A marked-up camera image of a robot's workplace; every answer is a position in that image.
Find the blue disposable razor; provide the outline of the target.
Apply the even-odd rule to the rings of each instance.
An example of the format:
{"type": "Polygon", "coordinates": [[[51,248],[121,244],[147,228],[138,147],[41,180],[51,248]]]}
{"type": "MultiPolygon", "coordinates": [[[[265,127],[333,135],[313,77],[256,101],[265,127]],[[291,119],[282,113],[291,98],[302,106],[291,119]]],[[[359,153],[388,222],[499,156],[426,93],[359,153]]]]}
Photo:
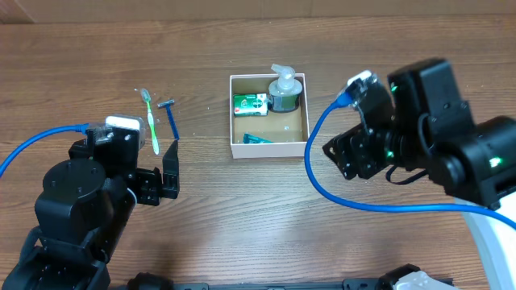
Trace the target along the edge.
{"type": "Polygon", "coordinates": [[[173,136],[174,136],[175,140],[178,140],[180,138],[180,136],[179,136],[179,133],[178,133],[178,130],[177,130],[177,124],[175,122],[175,119],[173,117],[173,112],[172,112],[172,109],[171,109],[171,107],[174,105],[174,103],[175,103],[175,101],[173,99],[169,99],[167,101],[159,103],[157,106],[158,106],[159,109],[165,109],[166,110],[166,113],[167,113],[167,116],[168,116],[168,119],[169,119],[169,124],[170,124],[171,130],[173,132],[173,136]]]}

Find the green toothbrush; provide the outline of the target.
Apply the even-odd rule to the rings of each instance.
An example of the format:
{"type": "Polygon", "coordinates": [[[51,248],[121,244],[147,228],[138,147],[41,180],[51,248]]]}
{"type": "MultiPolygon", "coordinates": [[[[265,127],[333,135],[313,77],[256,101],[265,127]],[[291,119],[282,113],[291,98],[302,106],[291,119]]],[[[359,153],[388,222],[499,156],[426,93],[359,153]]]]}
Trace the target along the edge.
{"type": "Polygon", "coordinates": [[[151,96],[150,96],[150,93],[146,89],[141,89],[140,95],[147,106],[147,118],[148,118],[148,125],[149,125],[150,131],[151,131],[152,149],[156,155],[159,155],[160,154],[160,146],[158,143],[158,139],[156,137],[154,117],[153,117],[152,108],[151,108],[151,96]]]}

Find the teal toothpaste tube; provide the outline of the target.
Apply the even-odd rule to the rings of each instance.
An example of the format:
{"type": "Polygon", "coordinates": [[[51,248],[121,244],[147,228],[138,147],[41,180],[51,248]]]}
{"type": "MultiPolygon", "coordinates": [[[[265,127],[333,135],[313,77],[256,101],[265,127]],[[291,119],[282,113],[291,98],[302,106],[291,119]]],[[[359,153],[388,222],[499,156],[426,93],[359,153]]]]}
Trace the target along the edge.
{"type": "Polygon", "coordinates": [[[243,143],[245,144],[252,144],[252,143],[272,143],[272,141],[269,141],[267,139],[263,139],[261,137],[251,135],[249,133],[245,133],[243,135],[243,143]]]}

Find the clear soap pump bottle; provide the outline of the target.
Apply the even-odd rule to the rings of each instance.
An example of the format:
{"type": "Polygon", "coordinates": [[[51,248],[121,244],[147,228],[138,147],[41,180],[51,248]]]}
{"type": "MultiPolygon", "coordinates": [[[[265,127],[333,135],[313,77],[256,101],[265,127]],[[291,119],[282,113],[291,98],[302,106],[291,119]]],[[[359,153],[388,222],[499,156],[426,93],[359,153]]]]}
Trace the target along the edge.
{"type": "Polygon", "coordinates": [[[269,109],[275,113],[289,113],[299,106],[302,83],[296,79],[292,67],[273,64],[271,69],[278,75],[269,87],[269,109]]]}

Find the green soap bar packet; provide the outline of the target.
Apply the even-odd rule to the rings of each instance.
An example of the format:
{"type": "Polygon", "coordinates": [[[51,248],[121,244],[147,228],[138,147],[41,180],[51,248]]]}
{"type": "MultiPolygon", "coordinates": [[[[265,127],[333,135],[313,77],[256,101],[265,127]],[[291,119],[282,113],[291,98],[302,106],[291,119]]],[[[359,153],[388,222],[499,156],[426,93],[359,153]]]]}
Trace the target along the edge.
{"type": "Polygon", "coordinates": [[[234,94],[233,109],[236,117],[267,116],[268,95],[266,93],[234,94]]]}

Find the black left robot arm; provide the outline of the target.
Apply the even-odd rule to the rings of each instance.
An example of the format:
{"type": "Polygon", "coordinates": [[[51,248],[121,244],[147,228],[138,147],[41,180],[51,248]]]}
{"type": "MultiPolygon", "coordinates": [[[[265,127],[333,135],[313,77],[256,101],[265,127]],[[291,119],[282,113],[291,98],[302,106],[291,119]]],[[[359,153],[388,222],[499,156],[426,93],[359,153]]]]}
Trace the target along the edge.
{"type": "Polygon", "coordinates": [[[38,226],[23,244],[5,289],[108,289],[110,262],[136,205],[178,196],[178,142],[162,168],[138,168],[138,130],[81,129],[69,159],[48,170],[35,201],[38,226]]]}

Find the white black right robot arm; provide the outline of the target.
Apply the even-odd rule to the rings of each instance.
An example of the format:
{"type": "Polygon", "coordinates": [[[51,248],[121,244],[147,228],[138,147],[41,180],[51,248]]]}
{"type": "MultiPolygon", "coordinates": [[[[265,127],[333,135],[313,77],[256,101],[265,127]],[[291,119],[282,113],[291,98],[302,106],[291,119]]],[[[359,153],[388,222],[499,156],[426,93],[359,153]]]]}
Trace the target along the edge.
{"type": "Polygon", "coordinates": [[[450,63],[440,58],[400,68],[386,83],[363,71],[343,94],[360,123],[323,147],[343,176],[368,179],[403,168],[411,180],[429,178],[466,206],[489,286],[514,288],[515,232],[495,219],[515,217],[514,119],[475,122],[450,63]]]}

